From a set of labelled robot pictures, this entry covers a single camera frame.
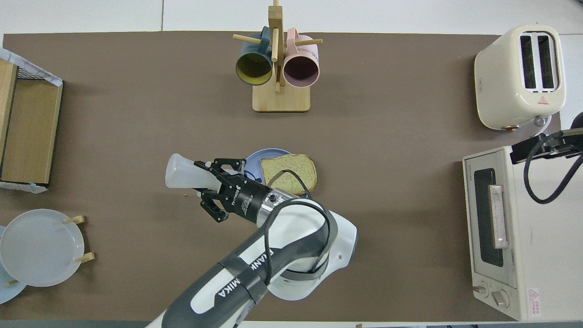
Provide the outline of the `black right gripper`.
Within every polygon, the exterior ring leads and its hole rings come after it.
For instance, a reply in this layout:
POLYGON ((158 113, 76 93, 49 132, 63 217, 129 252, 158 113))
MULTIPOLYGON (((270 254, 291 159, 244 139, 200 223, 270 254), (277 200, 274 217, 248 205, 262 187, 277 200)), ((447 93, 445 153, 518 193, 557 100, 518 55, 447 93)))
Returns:
POLYGON ((540 133, 511 146, 510 159, 513 165, 525 162, 531 150, 535 150, 532 159, 545 158, 551 150, 551 158, 572 158, 583 153, 583 128, 562 130, 552 135, 546 143, 537 146, 538 142, 547 137, 540 133))

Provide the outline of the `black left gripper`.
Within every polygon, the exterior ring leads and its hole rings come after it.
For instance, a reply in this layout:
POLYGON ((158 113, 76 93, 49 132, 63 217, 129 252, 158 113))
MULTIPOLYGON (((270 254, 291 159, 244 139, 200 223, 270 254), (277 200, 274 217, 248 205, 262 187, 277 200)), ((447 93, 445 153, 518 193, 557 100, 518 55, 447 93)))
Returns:
MULTIPOLYGON (((195 161, 195 166, 219 179, 227 174, 243 174, 246 159, 215 158, 209 163, 195 161)), ((256 224, 261 206, 271 188, 245 176, 228 176, 226 181, 223 185, 223 197, 216 192, 200 192, 200 206, 217 223, 227 220, 229 212, 256 224), (216 200, 223 200, 224 209, 217 205, 216 200)))

